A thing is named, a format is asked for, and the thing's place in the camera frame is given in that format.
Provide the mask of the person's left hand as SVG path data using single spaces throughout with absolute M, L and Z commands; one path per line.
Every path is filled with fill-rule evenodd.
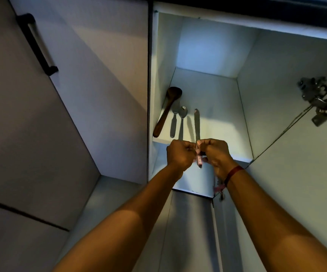
M 185 163 L 180 155 L 182 151 L 180 140 L 172 140 L 166 151 L 168 166 L 175 167 L 180 173 L 183 173 L 192 165 L 192 163 Z

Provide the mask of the person's right hand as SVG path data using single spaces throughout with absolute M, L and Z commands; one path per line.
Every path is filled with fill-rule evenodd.
M 209 164 L 213 166 L 215 175 L 221 180 L 224 180 L 228 173 L 238 166 L 229 153 L 228 144 L 216 139 L 213 139 L 213 159 Z

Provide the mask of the pink-handled kitchen knife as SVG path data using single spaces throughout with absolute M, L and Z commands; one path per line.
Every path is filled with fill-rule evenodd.
M 195 109 L 194 111 L 194 125 L 195 125 L 195 137 L 196 137 L 196 146 L 197 149 L 199 149 L 197 142 L 200 140 L 200 112 L 198 109 Z M 203 155 L 200 151 L 196 156 L 197 165 L 200 169 L 202 169 L 203 161 L 202 161 Z

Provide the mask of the person's right forearm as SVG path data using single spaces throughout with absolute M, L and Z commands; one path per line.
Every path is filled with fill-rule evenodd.
M 227 189 L 267 272 L 327 272 L 327 248 L 245 170 Z

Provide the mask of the person's left forearm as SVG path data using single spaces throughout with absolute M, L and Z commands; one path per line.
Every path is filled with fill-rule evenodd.
M 52 272 L 131 272 L 184 169 L 169 164 L 77 242 Z

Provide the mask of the slim metal spoon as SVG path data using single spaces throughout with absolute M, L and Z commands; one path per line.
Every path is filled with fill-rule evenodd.
M 179 116 L 181 118 L 178 140 L 182 141 L 183 140 L 183 133 L 184 133 L 184 118 L 188 114 L 187 107 L 186 106 L 181 106 L 181 108 L 179 109 L 178 114 L 179 114 Z

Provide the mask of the red thread wristband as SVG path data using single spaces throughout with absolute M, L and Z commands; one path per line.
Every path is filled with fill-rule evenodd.
M 227 188 L 227 185 L 230 181 L 230 179 L 239 171 L 244 170 L 243 167 L 241 167 L 240 165 L 236 166 L 235 168 L 233 168 L 228 175 L 226 176 L 226 178 L 224 180 L 218 179 L 218 183 L 217 186 L 215 186 L 213 188 L 213 192 L 214 194 L 219 193 L 220 194 L 220 201 L 223 201 L 225 196 L 224 196 L 224 192 L 223 190 L 225 190 Z

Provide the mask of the white cabinet shelf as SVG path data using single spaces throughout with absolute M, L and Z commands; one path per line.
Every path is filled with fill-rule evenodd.
M 150 91 L 150 132 L 152 133 L 167 103 L 170 86 L 182 90 L 180 106 L 186 106 L 183 139 L 195 142 L 194 110 L 200 113 L 200 137 L 224 140 L 235 160 L 250 163 L 252 148 L 236 80 L 175 68 L 171 77 L 158 77 L 152 70 Z

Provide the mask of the dark wooden spoon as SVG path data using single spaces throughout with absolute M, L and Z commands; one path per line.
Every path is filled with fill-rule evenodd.
M 163 110 L 162 116 L 158 120 L 155 128 L 153 129 L 153 137 L 157 138 L 165 124 L 167 115 L 171 109 L 171 106 L 173 105 L 174 101 L 178 100 L 182 96 L 182 90 L 178 87 L 169 87 L 166 92 L 166 98 L 167 98 L 167 103 L 166 106 Z

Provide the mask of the white open cabinet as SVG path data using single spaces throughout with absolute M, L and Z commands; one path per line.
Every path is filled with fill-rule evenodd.
M 151 73 L 157 70 L 161 80 L 175 68 L 236 80 L 252 163 L 312 109 L 297 82 L 327 78 L 327 27 L 154 2 Z M 164 146 L 178 139 L 181 118 L 171 138 L 172 117 L 170 109 L 157 138 L 149 127 L 149 180 L 165 166 Z

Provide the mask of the white open cabinet door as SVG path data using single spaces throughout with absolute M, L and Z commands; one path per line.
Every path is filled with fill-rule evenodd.
M 327 247 L 327 119 L 311 109 L 248 167 L 257 183 Z M 214 198 L 224 272 L 266 272 L 228 189 Z

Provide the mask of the white closed cabinet door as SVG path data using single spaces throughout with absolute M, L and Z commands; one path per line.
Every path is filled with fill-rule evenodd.
M 10 2 L 34 16 L 58 68 L 51 80 L 100 173 L 146 183 L 148 2 Z

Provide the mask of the metal cabinet hinge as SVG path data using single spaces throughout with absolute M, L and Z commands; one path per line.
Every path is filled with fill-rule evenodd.
M 297 82 L 297 87 L 301 91 L 304 101 L 307 101 L 312 107 L 315 107 L 315 116 L 312 122 L 316 127 L 320 127 L 327 121 L 327 78 L 320 77 L 303 77 Z

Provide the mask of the grey cabinet door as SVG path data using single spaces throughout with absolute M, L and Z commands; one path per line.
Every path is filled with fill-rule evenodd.
M 12 6 L 0 0 L 0 205 L 68 231 L 98 176 Z

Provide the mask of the grey lower cabinet panel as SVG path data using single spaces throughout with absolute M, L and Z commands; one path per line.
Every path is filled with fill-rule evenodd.
M 0 203 L 0 272 L 51 272 L 68 235 L 64 227 Z

